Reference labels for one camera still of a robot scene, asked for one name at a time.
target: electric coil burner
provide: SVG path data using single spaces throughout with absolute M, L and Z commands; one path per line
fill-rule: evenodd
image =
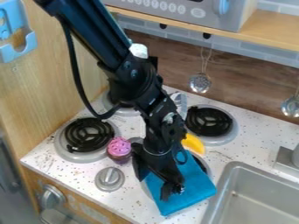
M 119 136 L 111 122 L 93 117 L 80 118 L 62 126 L 54 139 L 57 153 L 74 163 L 90 163 L 106 156 L 106 147 Z
M 236 120 L 225 110 L 209 105 L 189 108 L 185 125 L 206 146 L 227 144 L 238 134 Z
M 110 93 L 109 93 L 108 90 L 105 91 L 101 95 L 101 101 L 102 101 L 102 104 L 103 104 L 104 109 L 106 111 L 109 111 L 115 105 L 115 102 L 113 101 L 113 99 L 111 99 Z M 121 108 L 119 108 L 115 112 L 115 115 L 117 115 L 117 116 L 126 116 L 126 117 L 128 117 L 128 116 L 139 116 L 140 112 L 135 110 L 132 105 L 122 103 Z

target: white countertop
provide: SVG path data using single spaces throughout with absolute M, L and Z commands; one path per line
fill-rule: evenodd
M 177 91 L 171 87 L 165 89 L 169 93 Z M 198 95 L 186 94 L 188 106 L 210 104 L 220 107 L 230 112 L 239 124 L 239 135 L 231 143 L 206 149 L 204 160 L 212 169 L 214 183 L 217 183 L 223 168 L 231 161 L 244 162 L 296 181 L 295 178 L 274 171 L 272 166 L 280 146 L 294 149 L 299 143 L 299 125 Z M 98 111 L 102 110 L 99 100 L 93 105 Z M 90 113 L 85 109 L 75 118 L 82 116 L 90 116 Z M 127 139 L 144 136 L 141 117 L 114 116 L 109 120 L 118 126 L 122 136 Z M 163 217 L 156 204 L 143 192 L 131 163 L 117 165 L 108 157 L 89 164 L 67 162 L 56 153 L 53 135 L 23 157 L 22 164 L 133 223 L 200 223 L 207 201 Z M 94 177 L 99 170 L 109 166 L 122 169 L 126 180 L 123 187 L 116 192 L 101 192 L 94 184 Z

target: shelf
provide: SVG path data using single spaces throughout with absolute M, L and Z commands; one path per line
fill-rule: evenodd
M 141 12 L 124 10 L 112 6 L 108 6 L 108 9 L 111 12 L 120 13 L 132 18 L 140 18 L 197 32 L 207 32 L 222 37 L 299 52 L 299 17 L 296 16 L 257 10 L 244 24 L 241 31 L 236 33 L 196 24 L 188 24 L 164 17 L 151 16 Z

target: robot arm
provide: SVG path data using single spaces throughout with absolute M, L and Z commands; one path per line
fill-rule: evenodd
M 162 89 L 163 79 L 156 69 L 146 59 L 137 58 L 131 53 L 129 39 L 99 0 L 34 1 L 62 24 L 75 81 L 78 78 L 75 74 L 79 71 L 70 33 L 99 61 L 99 67 L 108 76 L 111 97 L 117 102 L 131 104 L 141 112 L 146 123 L 146 137 L 143 144 L 132 144 L 133 165 L 139 180 L 147 173 L 154 172 L 164 181 L 162 200 L 167 200 L 172 193 L 181 193 L 184 177 L 177 164 L 186 161 L 179 161 L 177 154 L 182 152 L 186 160 L 181 144 L 186 133 L 184 120 Z M 78 85 L 77 88 L 79 92 L 83 91 Z M 110 112 L 97 117 L 107 119 L 114 111 Z

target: stainless steel sink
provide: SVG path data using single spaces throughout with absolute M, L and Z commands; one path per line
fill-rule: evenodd
M 202 224 L 299 223 L 299 185 L 250 165 L 228 164 Z

